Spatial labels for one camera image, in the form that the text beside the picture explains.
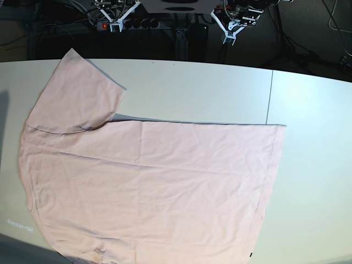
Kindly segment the pink T-shirt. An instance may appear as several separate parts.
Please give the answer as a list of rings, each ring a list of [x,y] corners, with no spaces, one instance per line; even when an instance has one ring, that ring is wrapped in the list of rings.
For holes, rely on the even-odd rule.
[[[113,121],[124,89],[69,50],[29,114],[27,207],[72,263],[247,263],[285,127]]]

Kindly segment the black power adapter box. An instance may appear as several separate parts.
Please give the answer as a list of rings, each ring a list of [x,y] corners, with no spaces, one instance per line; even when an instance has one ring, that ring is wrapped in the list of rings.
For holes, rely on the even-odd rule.
[[[188,30],[188,60],[203,62],[206,55],[208,39],[208,26],[205,24],[192,24]]]

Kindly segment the white power strip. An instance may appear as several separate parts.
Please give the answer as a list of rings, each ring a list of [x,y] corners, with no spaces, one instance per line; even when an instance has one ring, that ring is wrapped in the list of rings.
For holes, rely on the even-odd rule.
[[[110,25],[107,21],[98,21],[96,23],[97,31],[124,32],[127,30],[152,30],[159,29],[161,23],[157,19],[129,19],[123,21],[122,29],[119,25]]]

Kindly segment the white table sticker label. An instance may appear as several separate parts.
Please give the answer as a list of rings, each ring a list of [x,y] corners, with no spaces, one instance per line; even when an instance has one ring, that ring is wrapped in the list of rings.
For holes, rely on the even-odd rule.
[[[6,222],[8,224],[10,224],[11,226],[17,227],[19,229],[26,230],[26,231],[31,232],[31,233],[34,231],[34,229],[32,227],[29,227],[29,226],[23,225],[21,223],[15,222],[15,221],[11,220],[10,218],[8,218],[6,220]]]

